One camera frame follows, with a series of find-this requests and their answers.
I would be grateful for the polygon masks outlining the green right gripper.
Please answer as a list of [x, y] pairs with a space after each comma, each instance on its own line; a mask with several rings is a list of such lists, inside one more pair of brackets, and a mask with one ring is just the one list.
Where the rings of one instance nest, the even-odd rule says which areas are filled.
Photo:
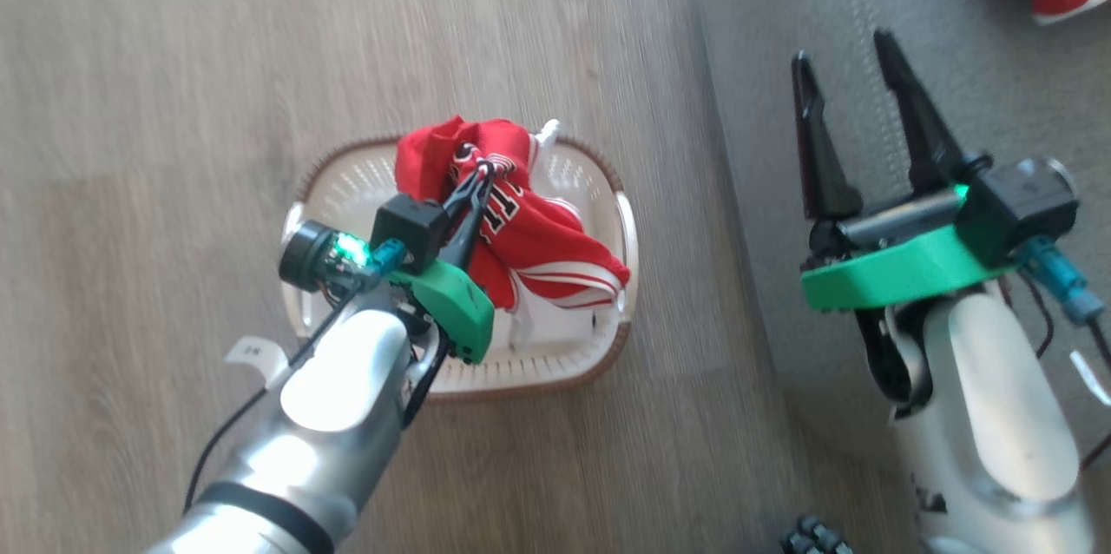
[[808, 246], [811, 254], [832, 254], [805, 266], [800, 282], [809, 308], [821, 312], [903, 305], [1015, 272], [1012, 262], [983, 264], [955, 230], [967, 189], [951, 187], [969, 185], [995, 159], [959, 147], [892, 31], [874, 30], [873, 42], [885, 88], [899, 107], [908, 179], [913, 194], [924, 197], [858, 216], [864, 198], [845, 178], [825, 127], [825, 95], [810, 56], [799, 51], [791, 60], [791, 83], [803, 216], [811, 224]]

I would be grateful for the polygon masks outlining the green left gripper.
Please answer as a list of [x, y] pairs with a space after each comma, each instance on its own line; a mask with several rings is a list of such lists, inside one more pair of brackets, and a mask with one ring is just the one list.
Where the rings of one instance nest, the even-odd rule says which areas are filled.
[[483, 175], [477, 168], [446, 198], [442, 208], [453, 226], [447, 239], [447, 261], [434, 260], [419, 274], [397, 270], [388, 276], [390, 284], [409, 289], [417, 304], [456, 344], [456, 359], [467, 365], [484, 362], [496, 330], [496, 305], [467, 273], [492, 187], [496, 177]]

